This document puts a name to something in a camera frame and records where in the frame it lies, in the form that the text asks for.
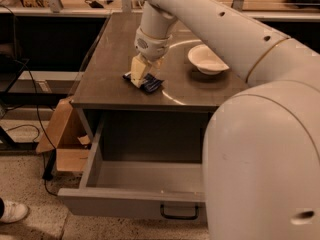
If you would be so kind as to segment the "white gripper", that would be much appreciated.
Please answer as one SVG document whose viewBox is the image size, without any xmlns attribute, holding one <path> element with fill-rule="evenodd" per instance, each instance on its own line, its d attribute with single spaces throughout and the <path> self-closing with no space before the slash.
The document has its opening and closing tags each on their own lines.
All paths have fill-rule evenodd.
<svg viewBox="0 0 320 240">
<path fill-rule="evenodd" d="M 146 35 L 141 28 L 136 30 L 134 46 L 138 54 L 132 59 L 131 63 L 131 82 L 140 88 L 144 77 L 150 71 L 159 70 L 163 63 L 162 57 L 169 50 L 172 36 L 166 38 L 153 38 Z"/>
</svg>

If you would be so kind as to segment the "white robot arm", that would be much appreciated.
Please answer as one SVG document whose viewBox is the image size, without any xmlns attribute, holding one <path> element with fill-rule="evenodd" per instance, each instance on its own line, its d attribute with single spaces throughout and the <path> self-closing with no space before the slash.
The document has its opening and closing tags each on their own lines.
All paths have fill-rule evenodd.
<svg viewBox="0 0 320 240">
<path fill-rule="evenodd" d="M 212 240 L 320 240 L 319 56 L 215 0 L 145 0 L 137 38 L 155 61 L 178 19 L 248 85 L 203 143 Z"/>
</svg>

